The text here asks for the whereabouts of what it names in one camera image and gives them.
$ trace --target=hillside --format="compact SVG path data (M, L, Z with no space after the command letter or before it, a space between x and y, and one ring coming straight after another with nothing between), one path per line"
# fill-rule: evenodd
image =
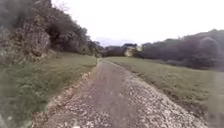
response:
M51 0L0 2L0 63L22 63L60 52L96 54L97 43Z
M108 56L124 56L122 47L109 49ZM134 52L135 57L162 60L174 66L223 70L224 30L214 29L178 39L145 43L141 51Z

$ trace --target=hill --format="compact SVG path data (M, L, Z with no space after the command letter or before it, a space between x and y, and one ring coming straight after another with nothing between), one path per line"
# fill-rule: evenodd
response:
M21 63L44 56L50 49L96 54L98 44L51 0L0 2L0 63Z

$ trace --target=white sky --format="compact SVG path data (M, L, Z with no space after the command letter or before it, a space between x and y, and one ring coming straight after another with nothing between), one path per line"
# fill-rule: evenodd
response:
M224 0L53 0L92 39L154 42L224 29Z

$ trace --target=grass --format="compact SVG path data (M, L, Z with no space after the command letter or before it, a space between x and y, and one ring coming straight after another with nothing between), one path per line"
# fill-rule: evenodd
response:
M214 87L213 77L218 72L174 67L137 58L110 57L107 60L140 74L147 83L186 110L194 112L195 116L205 117L210 91Z
M94 57L63 53L36 63L0 66L1 115L12 117L15 127L23 125L95 65Z

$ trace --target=sky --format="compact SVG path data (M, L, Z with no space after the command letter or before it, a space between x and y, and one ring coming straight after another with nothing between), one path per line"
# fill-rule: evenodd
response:
M223 0L53 0L53 4L87 28L91 39L115 44L224 29Z

